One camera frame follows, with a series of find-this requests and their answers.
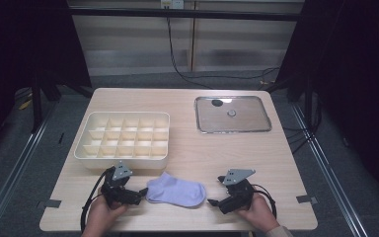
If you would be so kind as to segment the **person's right hand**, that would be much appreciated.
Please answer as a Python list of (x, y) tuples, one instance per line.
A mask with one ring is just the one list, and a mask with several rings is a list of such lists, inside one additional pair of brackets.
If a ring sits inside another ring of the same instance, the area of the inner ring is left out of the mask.
[(241, 207), (236, 210), (236, 213), (263, 233), (268, 233), (279, 227), (279, 223), (273, 216), (265, 198), (260, 194), (253, 195), (250, 207)]

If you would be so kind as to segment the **light purple sock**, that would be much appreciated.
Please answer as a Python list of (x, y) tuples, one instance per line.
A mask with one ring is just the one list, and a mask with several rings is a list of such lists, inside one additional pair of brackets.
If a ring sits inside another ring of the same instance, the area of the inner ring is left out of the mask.
[(203, 184), (175, 178), (164, 172), (147, 183), (146, 199), (152, 203), (168, 203), (182, 207), (195, 207), (204, 202)]

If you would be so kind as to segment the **black metal stand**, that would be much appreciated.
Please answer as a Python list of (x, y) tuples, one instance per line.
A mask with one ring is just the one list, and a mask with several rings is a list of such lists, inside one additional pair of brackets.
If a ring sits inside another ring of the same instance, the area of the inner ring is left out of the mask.
[(32, 101), (34, 114), (32, 133), (36, 133), (42, 123), (41, 91), (38, 76), (36, 74), (32, 79)]
[(304, 98), (304, 119), (306, 123), (306, 128), (312, 128), (312, 79), (310, 76), (307, 77), (306, 87), (305, 87), (305, 98)]

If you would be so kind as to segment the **white wall outlet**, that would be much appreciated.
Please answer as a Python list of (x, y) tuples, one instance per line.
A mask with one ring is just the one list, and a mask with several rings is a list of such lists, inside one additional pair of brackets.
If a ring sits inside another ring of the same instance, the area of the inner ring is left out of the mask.
[(184, 0), (160, 0), (160, 5), (162, 9), (175, 9), (175, 10), (185, 9)]

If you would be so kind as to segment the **dark curtain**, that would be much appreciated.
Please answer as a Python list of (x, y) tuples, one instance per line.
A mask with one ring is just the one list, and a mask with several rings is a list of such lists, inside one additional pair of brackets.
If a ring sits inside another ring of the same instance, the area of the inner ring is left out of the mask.
[(276, 81), (311, 88), (379, 183), (379, 0), (304, 0)]
[(67, 0), (0, 0), (0, 129), (23, 88), (92, 85)]

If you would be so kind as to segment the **metal floor rail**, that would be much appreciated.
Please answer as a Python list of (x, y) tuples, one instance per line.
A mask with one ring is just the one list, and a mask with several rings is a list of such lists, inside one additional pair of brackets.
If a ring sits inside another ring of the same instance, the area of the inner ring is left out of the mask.
[(292, 105), (291, 108), (352, 235), (354, 237), (370, 237), (354, 206), (347, 197), (316, 135), (307, 128), (305, 115), (301, 108), (296, 104)]
[(27, 169), (36, 149), (41, 141), (41, 138), (47, 128), (48, 122), (51, 119), (58, 103), (54, 102), (50, 104), (47, 113), (44, 116), (43, 121), (38, 126), (35, 132), (33, 132), (28, 142), (26, 143), (22, 153), (19, 155), (17, 162), (11, 172), (6, 175), (6, 180), (3, 187), (0, 189), (0, 219), (8, 206), (8, 203), (15, 191), (16, 186), (19, 184), (22, 175)]

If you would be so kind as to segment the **clear tray with metal rim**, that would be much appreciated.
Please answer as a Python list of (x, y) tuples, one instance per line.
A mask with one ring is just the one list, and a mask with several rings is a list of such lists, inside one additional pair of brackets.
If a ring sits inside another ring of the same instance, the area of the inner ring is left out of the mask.
[[(211, 101), (223, 102), (214, 107)], [(257, 96), (210, 96), (194, 100), (196, 125), (202, 133), (268, 132), (272, 130), (263, 101)], [(236, 111), (231, 118), (228, 111)]]

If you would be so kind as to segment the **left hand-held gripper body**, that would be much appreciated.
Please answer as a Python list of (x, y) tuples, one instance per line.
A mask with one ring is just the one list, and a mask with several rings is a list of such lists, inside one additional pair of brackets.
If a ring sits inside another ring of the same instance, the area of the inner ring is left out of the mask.
[(122, 161), (106, 170), (101, 193), (108, 205), (112, 205), (114, 202), (133, 204), (137, 198), (145, 197), (139, 191), (131, 191), (125, 187), (132, 175), (133, 172)]

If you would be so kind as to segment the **grey tape piece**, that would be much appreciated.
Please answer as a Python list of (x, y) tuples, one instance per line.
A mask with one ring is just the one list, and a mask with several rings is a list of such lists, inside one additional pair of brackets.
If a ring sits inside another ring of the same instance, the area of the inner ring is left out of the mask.
[(308, 195), (298, 196), (298, 197), (296, 197), (296, 199), (297, 199), (298, 203), (305, 203), (305, 202), (310, 202), (311, 204), (318, 203), (318, 201), (315, 197), (310, 197)]
[(50, 208), (59, 208), (61, 205), (61, 201), (57, 199), (48, 199), (48, 200), (42, 200), (37, 203), (37, 208), (40, 209), (46, 209), (48, 207)]

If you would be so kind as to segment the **person's left hand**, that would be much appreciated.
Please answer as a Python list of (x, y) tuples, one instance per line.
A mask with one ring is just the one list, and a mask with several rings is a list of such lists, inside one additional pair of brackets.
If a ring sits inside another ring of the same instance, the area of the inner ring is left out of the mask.
[(104, 237), (127, 210), (126, 204), (109, 206), (104, 196), (97, 197), (91, 204), (81, 237)]

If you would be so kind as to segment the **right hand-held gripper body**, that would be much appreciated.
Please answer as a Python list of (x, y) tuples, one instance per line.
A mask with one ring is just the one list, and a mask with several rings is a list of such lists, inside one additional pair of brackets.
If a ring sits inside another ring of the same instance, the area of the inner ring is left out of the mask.
[(229, 169), (227, 171), (225, 181), (221, 184), (226, 187), (228, 197), (221, 200), (218, 206), (223, 214), (251, 203), (254, 188), (247, 178), (255, 173), (256, 171), (253, 169)]

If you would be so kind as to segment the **yellow object on floor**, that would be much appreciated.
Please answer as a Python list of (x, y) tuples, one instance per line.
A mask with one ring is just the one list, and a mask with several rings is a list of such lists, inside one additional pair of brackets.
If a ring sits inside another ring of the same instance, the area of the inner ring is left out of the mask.
[(19, 105), (18, 110), (19, 111), (25, 110), (32, 102), (33, 102), (33, 99), (27, 99), (27, 100), (23, 101)]

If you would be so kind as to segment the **cream divided storage box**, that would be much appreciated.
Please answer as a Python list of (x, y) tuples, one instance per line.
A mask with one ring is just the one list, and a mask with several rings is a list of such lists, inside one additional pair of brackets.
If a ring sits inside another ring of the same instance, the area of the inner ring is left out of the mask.
[(122, 161), (135, 169), (161, 170), (168, 163), (170, 116), (163, 112), (93, 112), (74, 157), (88, 169)]

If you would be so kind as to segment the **black horizontal bar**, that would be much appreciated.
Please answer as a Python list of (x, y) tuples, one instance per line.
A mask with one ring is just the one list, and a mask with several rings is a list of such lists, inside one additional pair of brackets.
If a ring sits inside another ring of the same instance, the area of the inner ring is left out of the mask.
[(229, 12), (205, 10), (171, 10), (171, 9), (122, 9), (122, 8), (69, 8), (71, 15), (110, 16), (110, 17), (159, 17), (189, 19), (225, 19), (253, 21), (297, 22), (303, 19), (300, 14), (260, 13), (260, 12)]

